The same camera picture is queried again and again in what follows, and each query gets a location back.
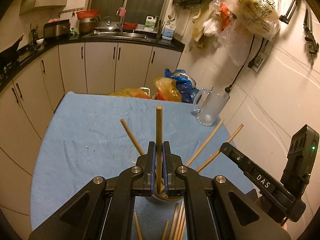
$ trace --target black handle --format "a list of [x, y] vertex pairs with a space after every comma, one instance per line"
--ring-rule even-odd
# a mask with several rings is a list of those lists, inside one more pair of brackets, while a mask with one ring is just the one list
[[44, 62], [43, 62], [43, 60], [41, 60], [41, 62], [42, 62], [42, 65], [43, 65], [43, 73], [45, 72], [45, 69], [44, 69]]
[[20, 90], [20, 87], [19, 87], [18, 83], [16, 83], [16, 86], [17, 86], [17, 88], [18, 88], [18, 90], [19, 90], [20, 98], [22, 98], [21, 90]]
[[14, 91], [14, 88], [12, 88], [12, 92], [14, 93], [15, 97], [16, 97], [16, 100], [17, 100], [17, 104], [19, 103], [19, 100], [18, 100], [18, 97], [17, 97], [17, 94], [16, 92]]
[[153, 57], [152, 57], [151, 63], [153, 63], [153, 60], [154, 60], [154, 58], [155, 58], [155, 54], [156, 54], [156, 52], [154, 51], [154, 52], [153, 52]]

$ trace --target stainless steel sink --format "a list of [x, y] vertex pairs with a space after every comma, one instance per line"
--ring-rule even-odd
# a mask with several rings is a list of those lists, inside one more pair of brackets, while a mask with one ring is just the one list
[[148, 37], [140, 33], [115, 33], [115, 32], [93, 32], [83, 36], [85, 37], [108, 37], [110, 39], [121, 39], [121, 40], [148, 40]]

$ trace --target wooden stick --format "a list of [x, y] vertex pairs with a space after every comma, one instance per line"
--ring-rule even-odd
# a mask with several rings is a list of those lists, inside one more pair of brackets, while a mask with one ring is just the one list
[[142, 239], [141, 230], [140, 230], [139, 220], [138, 220], [138, 214], [137, 214], [136, 211], [134, 212], [134, 220], [136, 221], [136, 228], [137, 228], [138, 238], [139, 238], [139, 240], [143, 240]]
[[[226, 142], [231, 142], [233, 140], [233, 138], [238, 134], [238, 132], [240, 132], [240, 130], [242, 129], [243, 124], [241, 124], [238, 129], [230, 136], [230, 138], [226, 141]], [[215, 157], [218, 156], [218, 154], [220, 153], [221, 148], [219, 148], [212, 156], [210, 156], [209, 159], [207, 159], [196, 171], [200, 172], [202, 171], [210, 162], [212, 162]]]
[[162, 106], [156, 107], [156, 177], [157, 192], [161, 191], [161, 172], [162, 172]]
[[178, 234], [177, 234], [176, 240], [179, 240], [180, 237], [181, 237], [181, 232], [182, 232], [182, 227], [183, 227], [183, 221], [184, 221], [184, 214], [185, 214], [185, 209], [183, 208], [182, 217], [181, 217], [181, 220], [180, 220], [180, 225], [179, 225], [179, 227], [177, 227], [177, 229], [178, 229]]
[[184, 229], [186, 228], [186, 220], [183, 221], [183, 226], [182, 226], [182, 231], [181, 231], [181, 236], [180, 240], [183, 240], [183, 235], [184, 235]]
[[176, 228], [176, 222], [177, 222], [177, 218], [178, 218], [178, 212], [179, 212], [179, 203], [176, 203], [176, 206], [174, 207], [174, 212], [173, 212], [173, 217], [172, 217], [171, 228], [170, 228], [168, 240], [172, 240], [172, 238], [173, 238], [173, 234], [174, 234], [174, 230]]
[[180, 204], [179, 217], [178, 217], [177, 226], [174, 232], [173, 240], [177, 240], [182, 213], [184, 213], [183, 201], [181, 201], [181, 204]]
[[165, 240], [165, 235], [167, 234], [168, 225], [169, 225], [169, 220], [167, 220], [166, 223], [165, 223], [161, 240]]
[[134, 137], [134, 135], [133, 135], [132, 131], [130, 130], [129, 126], [127, 125], [126, 121], [124, 119], [121, 119], [120, 122], [123, 125], [125, 131], [127, 132], [132, 143], [134, 144], [135, 148], [137, 149], [138, 153], [140, 155], [144, 155], [144, 152], [143, 152], [140, 144], [138, 143], [137, 139]]
[[220, 126], [223, 124], [223, 119], [221, 119], [221, 121], [218, 123], [218, 125], [216, 126], [216, 128], [212, 131], [212, 133], [209, 135], [209, 137], [204, 141], [204, 143], [200, 146], [200, 148], [195, 152], [195, 154], [190, 158], [190, 160], [188, 160], [188, 162], [186, 163], [186, 166], [190, 166], [190, 164], [195, 160], [195, 158], [198, 157], [198, 155], [202, 152], [202, 150], [206, 147], [206, 145], [210, 142], [210, 140], [212, 139], [212, 137], [216, 134], [216, 132], [218, 131], [218, 129], [220, 128]]

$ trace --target frosted glass mug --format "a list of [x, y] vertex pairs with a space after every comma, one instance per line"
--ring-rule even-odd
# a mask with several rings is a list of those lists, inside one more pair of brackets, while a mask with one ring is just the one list
[[211, 126], [229, 101], [230, 96], [221, 88], [212, 87], [211, 90], [202, 88], [193, 100], [194, 105], [203, 93], [207, 93], [208, 96], [201, 109], [195, 109], [198, 111], [197, 119], [202, 125]]

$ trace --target kitchen counter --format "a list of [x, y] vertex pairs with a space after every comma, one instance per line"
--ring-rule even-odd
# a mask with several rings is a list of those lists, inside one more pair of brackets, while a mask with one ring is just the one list
[[58, 40], [51, 40], [49, 42], [44, 42], [43, 45], [41, 45], [38, 49], [34, 51], [25, 51], [24, 53], [20, 52], [20, 60], [16, 62], [15, 65], [12, 65], [11, 68], [7, 70], [7, 72], [4, 74], [2, 79], [0, 79], [0, 92], [3, 90], [3, 88], [12, 80], [12, 78], [15, 77], [25, 66], [30, 64], [33, 60], [41, 56], [46, 51], [52, 49], [53, 47], [59, 45], [59, 44], [66, 44], [66, 43], [77, 43], [77, 42], [121, 42], [121, 43], [134, 43], [134, 44], [142, 44], [142, 45], [149, 45], [154, 47], [160, 47], [164, 49], [171, 49], [179, 52], [183, 52], [185, 45], [176, 40], [173, 39], [172, 41], [167, 41], [160, 39], [159, 41], [156, 41], [154, 38], [155, 36], [151, 34], [146, 34], [148, 36], [148, 40], [123, 40], [123, 39], [110, 39], [109, 37], [83, 37], [83, 35], [69, 35], [67, 37], [60, 37]]

